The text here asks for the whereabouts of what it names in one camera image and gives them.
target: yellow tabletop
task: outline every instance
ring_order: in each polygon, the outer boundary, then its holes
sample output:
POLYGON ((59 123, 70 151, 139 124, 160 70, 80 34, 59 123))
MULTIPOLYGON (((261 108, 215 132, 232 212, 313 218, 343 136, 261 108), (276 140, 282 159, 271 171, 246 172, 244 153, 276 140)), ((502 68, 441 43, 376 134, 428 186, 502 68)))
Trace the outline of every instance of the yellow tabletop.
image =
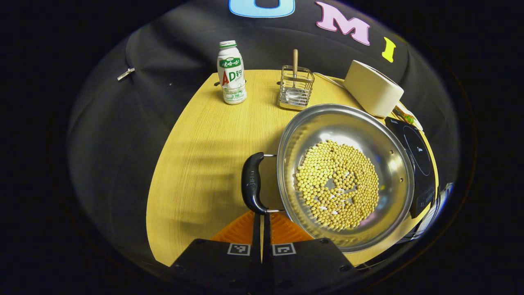
MULTIPOLYGON (((277 104, 279 70, 246 70, 245 77, 247 99, 232 106, 224 102, 221 87, 214 85, 218 74, 212 74, 188 103, 163 147, 146 213, 149 245, 162 264, 170 266, 191 241, 211 238, 248 211, 240 184, 244 162, 256 152, 276 154, 284 128, 298 113, 277 104)), ((316 76, 309 106, 322 103, 363 110, 345 89, 316 76)), ((437 187, 433 152, 422 137, 433 160, 437 187)), ((260 175, 262 203, 283 208, 276 161, 262 161, 260 175)), ((385 240, 346 257, 359 265, 379 255, 412 230, 428 210, 429 206, 415 219, 408 215, 385 240)))

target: pile of soybeans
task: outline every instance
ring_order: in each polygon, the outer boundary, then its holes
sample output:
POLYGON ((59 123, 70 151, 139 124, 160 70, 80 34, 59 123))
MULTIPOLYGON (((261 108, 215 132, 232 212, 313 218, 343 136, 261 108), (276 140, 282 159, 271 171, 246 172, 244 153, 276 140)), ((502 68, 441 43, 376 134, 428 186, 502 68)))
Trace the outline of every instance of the pile of soybeans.
POLYGON ((313 216, 336 231, 359 226, 378 204, 375 167, 362 152, 346 144, 327 140, 312 146, 295 178, 313 216), (333 189, 326 187, 330 179, 333 189))

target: stainless steel pot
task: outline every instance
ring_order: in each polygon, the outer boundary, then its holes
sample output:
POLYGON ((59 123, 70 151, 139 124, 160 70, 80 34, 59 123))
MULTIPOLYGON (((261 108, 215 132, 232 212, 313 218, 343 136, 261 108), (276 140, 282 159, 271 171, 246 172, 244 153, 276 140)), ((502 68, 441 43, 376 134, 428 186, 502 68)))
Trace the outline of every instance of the stainless steel pot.
POLYGON ((278 155, 256 153, 250 156, 242 171, 242 195, 246 205, 256 213, 266 214, 283 209, 269 209, 260 202, 258 166, 267 156, 277 157, 277 179, 280 196, 289 218, 313 238, 329 238, 342 252, 357 252, 384 240, 406 217, 413 199, 414 177, 408 154, 399 140, 371 115, 340 104, 320 104, 298 113, 286 126, 278 155), (379 179, 378 205, 354 229, 336 232, 317 222, 310 207, 298 194, 294 177, 307 149, 324 141, 351 145, 375 166, 379 179))

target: induction cooktop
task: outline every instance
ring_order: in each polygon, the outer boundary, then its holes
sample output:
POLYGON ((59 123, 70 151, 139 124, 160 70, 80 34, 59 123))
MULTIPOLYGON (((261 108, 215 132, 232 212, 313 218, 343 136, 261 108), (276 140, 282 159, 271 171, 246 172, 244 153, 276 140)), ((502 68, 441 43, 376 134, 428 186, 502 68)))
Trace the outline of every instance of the induction cooktop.
POLYGON ((417 217, 435 198, 435 175, 429 151, 417 127, 390 117, 386 126, 406 150, 415 178, 411 218, 417 217))

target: pink letter m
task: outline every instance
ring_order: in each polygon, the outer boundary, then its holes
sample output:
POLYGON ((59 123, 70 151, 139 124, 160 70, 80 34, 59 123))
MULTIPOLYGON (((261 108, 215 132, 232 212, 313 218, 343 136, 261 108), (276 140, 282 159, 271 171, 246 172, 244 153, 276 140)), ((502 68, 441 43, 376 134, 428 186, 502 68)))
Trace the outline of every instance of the pink letter m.
POLYGON ((335 7, 322 2, 315 2, 322 7, 322 21, 317 22, 316 25, 330 31, 336 31, 335 22, 339 25, 340 31, 347 35, 353 29, 355 31, 351 37, 364 45, 369 45, 367 31, 369 25, 364 21, 353 17, 347 20, 346 17, 335 7))

